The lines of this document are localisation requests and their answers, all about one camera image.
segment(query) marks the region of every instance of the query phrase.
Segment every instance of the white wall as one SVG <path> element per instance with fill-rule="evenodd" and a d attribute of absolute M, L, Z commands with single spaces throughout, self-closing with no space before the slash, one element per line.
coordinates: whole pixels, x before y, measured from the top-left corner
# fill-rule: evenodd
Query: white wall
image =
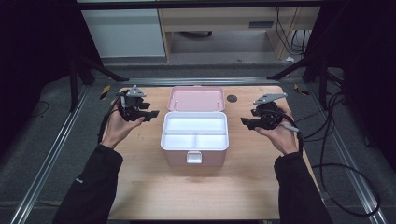
<path fill-rule="evenodd" d="M 121 1 L 137 0 L 78 0 Z M 87 10 L 82 14 L 101 58 L 165 57 L 156 9 Z"/>

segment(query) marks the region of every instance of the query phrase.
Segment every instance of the gray carpet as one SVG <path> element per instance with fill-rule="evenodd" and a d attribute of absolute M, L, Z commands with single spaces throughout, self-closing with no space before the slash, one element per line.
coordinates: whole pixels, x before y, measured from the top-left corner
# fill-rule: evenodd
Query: gray carpet
<path fill-rule="evenodd" d="M 114 72 L 125 77 L 262 77 L 271 76 L 280 71 L 283 65 L 209 65 L 209 66 L 140 66 L 111 68 Z M 293 83 L 298 82 L 301 91 L 309 91 L 300 77 L 304 70 L 296 71 L 289 79 L 285 78 L 279 85 L 289 95 L 288 103 L 296 120 L 305 118 L 319 111 L 313 99 L 314 92 L 305 96 L 294 89 Z M 87 101 L 78 119 L 68 135 L 61 154 L 56 161 L 49 178 L 42 189 L 37 204 L 32 210 L 26 223 L 50 223 L 56 205 L 65 195 L 70 183 L 79 174 L 85 161 L 96 145 L 97 133 L 103 115 L 108 109 L 112 95 L 122 87 L 107 77 L 95 73 L 96 81 L 92 85 Z M 105 100 L 99 100 L 103 87 L 112 84 Z M 330 93 L 339 91 L 338 87 L 329 84 Z M 0 166 L 0 223 L 8 223 L 18 202 L 24 197 L 34 181 L 42 162 L 57 133 L 61 130 L 70 106 L 68 78 L 62 78 L 50 83 L 42 91 L 41 100 L 49 103 L 49 109 L 42 115 L 31 120 L 21 131 L 15 143 L 11 146 Z M 37 104 L 34 114 L 39 114 L 46 108 L 45 104 Z M 342 136 L 346 147 L 350 150 L 360 169 L 370 178 L 382 199 L 381 209 L 389 223 L 396 223 L 396 174 L 390 169 L 379 150 L 364 145 L 364 134 L 358 121 L 348 105 L 338 104 L 334 109 L 337 131 Z M 322 123 L 320 114 L 298 122 L 305 135 L 312 133 Z M 312 139 L 321 138 L 319 133 Z M 306 142 L 305 149 L 312 165 L 318 164 L 320 141 Z M 337 150 L 332 141 L 328 141 L 325 148 L 326 162 L 340 162 Z M 332 196 L 342 205 L 362 212 L 361 202 L 354 188 L 351 186 L 347 173 L 339 168 L 325 168 L 325 183 Z M 334 223 L 371 223 L 369 218 L 354 217 L 342 211 L 331 201 L 326 201 Z"/>

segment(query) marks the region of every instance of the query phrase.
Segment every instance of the dark coin-shaped object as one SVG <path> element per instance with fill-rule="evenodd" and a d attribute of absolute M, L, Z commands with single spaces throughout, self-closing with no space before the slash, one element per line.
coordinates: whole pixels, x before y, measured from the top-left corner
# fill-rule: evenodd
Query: dark coin-shaped object
<path fill-rule="evenodd" d="M 235 95 L 228 95 L 227 100 L 230 103 L 235 103 L 238 100 L 238 98 Z"/>

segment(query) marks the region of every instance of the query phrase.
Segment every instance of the box latch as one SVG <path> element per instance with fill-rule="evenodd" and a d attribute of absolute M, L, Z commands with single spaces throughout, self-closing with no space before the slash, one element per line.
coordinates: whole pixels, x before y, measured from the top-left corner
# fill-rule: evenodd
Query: box latch
<path fill-rule="evenodd" d="M 202 163 L 201 151 L 188 151 L 187 152 L 187 163 Z"/>

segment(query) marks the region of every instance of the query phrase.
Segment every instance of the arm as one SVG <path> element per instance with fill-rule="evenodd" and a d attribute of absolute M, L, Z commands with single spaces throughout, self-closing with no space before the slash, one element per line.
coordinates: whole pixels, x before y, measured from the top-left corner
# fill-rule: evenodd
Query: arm
<path fill-rule="evenodd" d="M 114 148 L 143 120 L 127 122 L 120 113 L 111 114 L 106 136 L 73 182 L 52 223 L 107 223 L 122 164 L 122 156 Z"/>
<path fill-rule="evenodd" d="M 291 111 L 279 106 L 291 117 Z M 302 155 L 295 144 L 294 133 L 283 127 L 290 125 L 285 119 L 274 130 L 256 128 L 256 132 L 268 137 L 283 153 L 275 162 L 276 178 L 279 182 L 279 214 L 282 224 L 332 223 L 321 200 L 317 186 L 309 174 Z"/>

